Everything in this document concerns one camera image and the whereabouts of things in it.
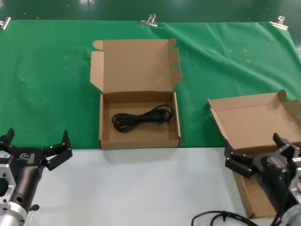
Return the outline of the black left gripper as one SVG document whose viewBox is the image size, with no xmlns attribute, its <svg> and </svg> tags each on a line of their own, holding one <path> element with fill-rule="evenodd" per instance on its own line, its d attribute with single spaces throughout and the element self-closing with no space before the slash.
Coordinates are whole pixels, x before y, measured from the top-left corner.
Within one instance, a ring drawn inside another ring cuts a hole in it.
<svg viewBox="0 0 301 226">
<path fill-rule="evenodd" d="M 15 132 L 10 128 L 7 134 L 0 137 L 0 150 L 13 153 L 16 158 L 16 187 L 10 201 L 20 205 L 26 212 L 30 211 L 38 183 L 44 167 L 54 170 L 72 157 L 71 141 L 65 130 L 60 144 L 41 148 L 21 147 L 16 149 L 12 140 Z"/>
</svg>

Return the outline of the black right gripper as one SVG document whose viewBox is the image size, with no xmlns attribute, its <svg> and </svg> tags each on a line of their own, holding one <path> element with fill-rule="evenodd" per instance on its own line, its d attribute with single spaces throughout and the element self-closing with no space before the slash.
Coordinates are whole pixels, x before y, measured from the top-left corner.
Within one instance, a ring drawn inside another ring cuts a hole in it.
<svg viewBox="0 0 301 226">
<path fill-rule="evenodd" d="M 288 162 L 299 158 L 301 149 L 278 133 L 273 134 L 273 141 L 278 147 L 275 152 L 261 153 L 253 157 L 234 151 L 225 139 L 225 167 L 245 178 L 250 178 L 254 173 L 273 208 L 281 217 L 296 204 L 295 198 L 289 192 L 293 173 Z"/>
</svg>

